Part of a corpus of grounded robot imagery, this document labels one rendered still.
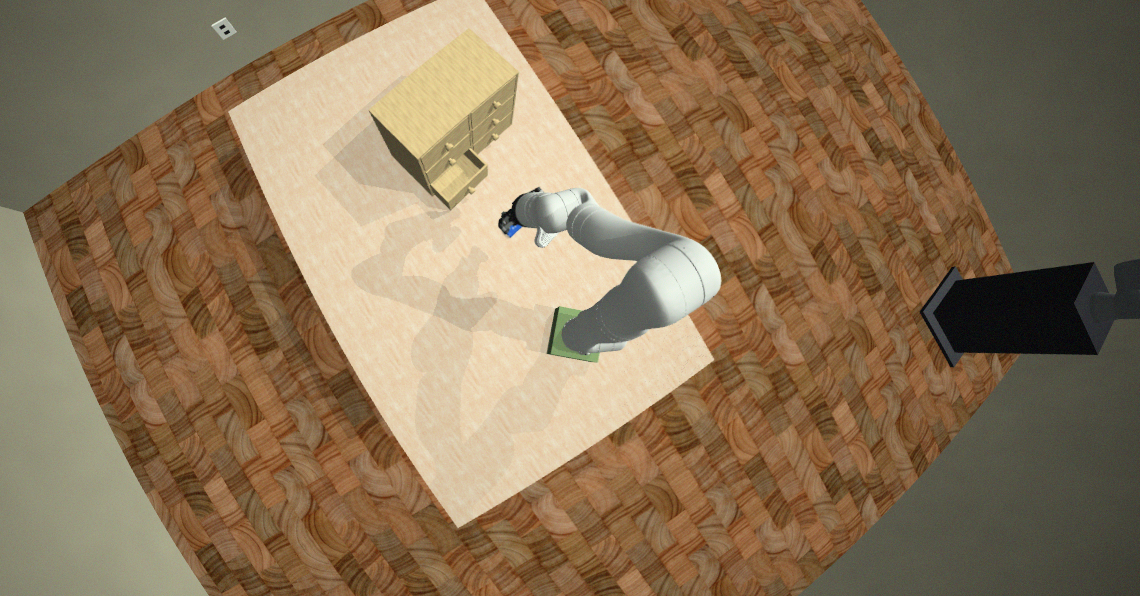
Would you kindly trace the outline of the light wooden chest of drawers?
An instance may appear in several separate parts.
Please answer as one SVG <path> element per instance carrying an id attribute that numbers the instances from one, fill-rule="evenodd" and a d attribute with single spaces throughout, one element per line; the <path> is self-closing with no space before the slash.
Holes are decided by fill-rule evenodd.
<path id="1" fill-rule="evenodd" d="M 421 180 L 420 185 L 433 197 L 435 193 L 420 158 L 467 116 L 473 150 L 471 113 L 515 76 L 510 126 L 519 71 L 467 28 L 412 71 L 369 113 L 396 162 L 400 160 L 404 170 L 417 182 Z"/>

